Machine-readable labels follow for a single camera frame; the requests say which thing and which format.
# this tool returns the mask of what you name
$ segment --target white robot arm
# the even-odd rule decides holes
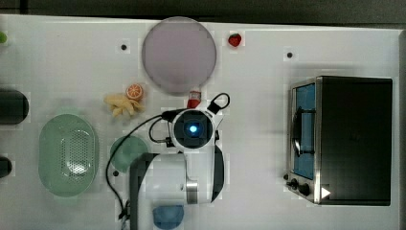
[[[181,153],[145,153],[131,165],[131,230],[153,229],[155,207],[210,203],[218,196],[224,183],[222,152],[215,145],[220,109],[212,101],[163,114],[170,140]]]

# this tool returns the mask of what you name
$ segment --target toy banana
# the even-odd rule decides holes
[[[113,117],[123,114],[124,110],[126,110],[130,116],[136,113],[135,109],[144,110],[144,107],[140,103],[130,100],[124,94],[107,95],[104,98],[104,102],[110,105],[110,110],[113,111]]]

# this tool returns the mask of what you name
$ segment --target oven knob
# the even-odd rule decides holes
[[[296,179],[292,179],[290,182],[286,182],[287,186],[290,186],[290,188],[292,188],[292,190],[296,190],[298,189],[298,181]]]
[[[299,193],[303,194],[304,196],[309,196],[310,195],[310,187],[308,187],[308,184],[303,184],[299,185]]]

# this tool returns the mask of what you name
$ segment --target white surface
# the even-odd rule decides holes
[[[31,103],[21,125],[0,127],[0,154],[14,164],[11,175],[0,179],[2,230],[119,229],[119,205],[103,177],[110,147],[149,116],[186,102],[186,97],[161,93],[146,78],[140,50],[155,23],[0,15],[0,30],[10,39],[8,46],[0,46],[0,83],[13,84]],[[398,229],[398,31],[204,25],[214,36],[217,66],[203,98],[219,92],[231,96],[220,125],[227,184],[213,204],[185,207],[182,228]],[[235,31],[243,41],[232,49],[227,38]],[[126,51],[119,49],[123,43]],[[285,58],[288,52],[292,59]],[[394,79],[391,206],[314,206],[284,188],[287,89],[292,82],[318,75]],[[103,96],[124,92],[132,82],[145,85],[147,111],[132,120],[114,120]],[[101,145],[96,179],[76,202],[52,196],[37,172],[40,130],[63,105],[80,108]],[[138,133],[146,135],[145,129]],[[127,177],[112,181],[127,199]]]

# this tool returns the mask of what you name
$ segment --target toaster oven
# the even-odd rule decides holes
[[[316,204],[390,205],[392,80],[321,76],[289,95],[288,189]]]

